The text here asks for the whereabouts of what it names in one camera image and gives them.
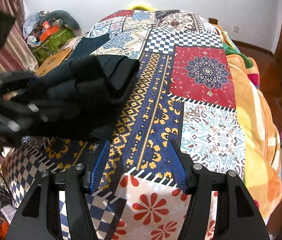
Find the black pants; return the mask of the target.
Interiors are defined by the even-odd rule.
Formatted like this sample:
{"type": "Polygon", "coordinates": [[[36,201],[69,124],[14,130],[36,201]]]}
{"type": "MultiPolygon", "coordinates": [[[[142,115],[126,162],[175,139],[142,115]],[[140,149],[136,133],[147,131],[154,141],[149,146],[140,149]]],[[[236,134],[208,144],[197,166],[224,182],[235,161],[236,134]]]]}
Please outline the black pants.
{"type": "Polygon", "coordinates": [[[12,98],[39,109],[24,135],[110,140],[139,67],[139,60],[123,55],[85,55],[37,77],[12,98]]]}

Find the patchwork patterned bedspread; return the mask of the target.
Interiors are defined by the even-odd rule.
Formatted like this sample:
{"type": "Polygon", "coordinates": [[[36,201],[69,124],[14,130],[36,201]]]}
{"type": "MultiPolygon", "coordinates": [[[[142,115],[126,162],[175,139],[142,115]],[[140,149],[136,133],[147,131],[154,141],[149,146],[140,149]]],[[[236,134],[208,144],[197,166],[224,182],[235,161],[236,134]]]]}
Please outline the patchwork patterned bedspread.
{"type": "Polygon", "coordinates": [[[225,46],[215,25],[180,10],[121,10],[94,25],[91,38],[109,33],[94,55],[140,62],[137,83],[123,108],[95,193],[76,197],[75,165],[92,152],[87,141],[25,139],[8,158],[7,180],[17,206],[7,239],[41,239],[48,216],[47,169],[61,178],[58,213],[48,223],[62,239],[238,239],[227,213],[236,209],[245,168],[225,46]],[[167,159],[175,140],[193,165],[194,187],[177,187],[167,159]]]}

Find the green fabric storage bag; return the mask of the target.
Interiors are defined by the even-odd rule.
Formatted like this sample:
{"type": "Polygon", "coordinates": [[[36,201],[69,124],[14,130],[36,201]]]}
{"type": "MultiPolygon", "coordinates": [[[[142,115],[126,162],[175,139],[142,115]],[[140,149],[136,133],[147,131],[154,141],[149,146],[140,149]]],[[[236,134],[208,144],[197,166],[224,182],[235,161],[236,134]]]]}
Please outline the green fabric storage bag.
{"type": "Polygon", "coordinates": [[[67,41],[72,38],[74,38],[73,32],[66,27],[62,27],[39,46],[31,47],[30,50],[40,66],[48,57],[59,52],[67,41]]]}

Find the pile of clothes on bag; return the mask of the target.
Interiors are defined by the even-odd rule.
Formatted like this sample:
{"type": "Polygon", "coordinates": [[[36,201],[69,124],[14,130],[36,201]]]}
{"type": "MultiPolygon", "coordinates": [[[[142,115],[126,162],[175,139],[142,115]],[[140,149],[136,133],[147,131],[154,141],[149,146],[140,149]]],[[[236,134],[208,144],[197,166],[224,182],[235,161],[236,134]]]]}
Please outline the pile of clothes on bag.
{"type": "Polygon", "coordinates": [[[23,24],[23,37],[27,38],[29,35],[38,37],[43,33],[42,27],[39,26],[39,22],[47,14],[46,11],[39,11],[30,14],[23,24]]]}

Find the orange fleece blanket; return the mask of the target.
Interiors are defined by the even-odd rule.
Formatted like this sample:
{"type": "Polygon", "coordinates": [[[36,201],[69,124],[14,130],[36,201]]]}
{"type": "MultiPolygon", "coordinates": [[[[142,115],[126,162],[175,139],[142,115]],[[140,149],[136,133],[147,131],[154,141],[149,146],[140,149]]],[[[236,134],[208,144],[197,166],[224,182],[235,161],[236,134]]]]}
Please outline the orange fleece blanket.
{"type": "Polygon", "coordinates": [[[260,75],[256,61],[240,53],[220,26],[214,27],[226,47],[237,117],[245,134],[245,185],[266,219],[282,199],[280,135],[270,107],[259,89],[260,75]]]}

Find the orange box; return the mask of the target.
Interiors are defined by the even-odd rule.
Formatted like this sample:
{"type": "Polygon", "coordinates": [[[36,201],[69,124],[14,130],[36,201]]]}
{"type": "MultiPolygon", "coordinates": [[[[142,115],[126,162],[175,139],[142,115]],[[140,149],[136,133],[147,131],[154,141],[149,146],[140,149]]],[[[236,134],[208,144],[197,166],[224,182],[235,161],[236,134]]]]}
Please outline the orange box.
{"type": "Polygon", "coordinates": [[[42,33],[42,35],[40,36],[40,41],[44,42],[49,36],[53,35],[54,33],[56,33],[59,30],[59,27],[56,26],[52,26],[51,28],[47,29],[46,31],[44,31],[42,33]]]}

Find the folded dark teal garment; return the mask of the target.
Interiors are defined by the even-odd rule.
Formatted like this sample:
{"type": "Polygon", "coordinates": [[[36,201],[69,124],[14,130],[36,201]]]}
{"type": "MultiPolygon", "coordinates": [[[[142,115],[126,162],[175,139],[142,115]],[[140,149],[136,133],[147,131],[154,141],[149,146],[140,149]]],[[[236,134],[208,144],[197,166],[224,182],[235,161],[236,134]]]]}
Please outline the folded dark teal garment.
{"type": "Polygon", "coordinates": [[[69,59],[75,59],[78,57],[89,55],[90,53],[92,53],[93,51],[104,45],[109,40],[110,40],[109,33],[94,38],[83,37],[81,41],[78,43],[78,45],[76,46],[76,48],[71,53],[69,59]]]}

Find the white electrical wall socket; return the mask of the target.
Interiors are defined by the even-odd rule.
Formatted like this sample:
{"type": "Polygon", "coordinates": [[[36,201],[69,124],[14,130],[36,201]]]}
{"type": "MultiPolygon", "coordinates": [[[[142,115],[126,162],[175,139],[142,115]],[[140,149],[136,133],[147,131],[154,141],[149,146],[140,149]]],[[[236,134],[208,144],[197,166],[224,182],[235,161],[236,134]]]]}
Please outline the white electrical wall socket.
{"type": "Polygon", "coordinates": [[[239,32],[239,27],[238,27],[238,26],[234,26],[234,27],[233,27],[233,31],[234,31],[235,33],[238,33],[238,32],[239,32]]]}

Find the yellow foam bed rail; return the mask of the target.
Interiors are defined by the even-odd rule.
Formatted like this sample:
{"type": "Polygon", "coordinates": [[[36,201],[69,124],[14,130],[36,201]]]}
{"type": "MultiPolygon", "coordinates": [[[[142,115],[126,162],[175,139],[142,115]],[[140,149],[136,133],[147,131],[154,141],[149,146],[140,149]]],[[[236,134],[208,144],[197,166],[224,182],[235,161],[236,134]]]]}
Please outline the yellow foam bed rail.
{"type": "Polygon", "coordinates": [[[129,10],[140,10],[140,11],[155,11],[153,7],[149,5],[134,5],[128,8],[129,10]]]}

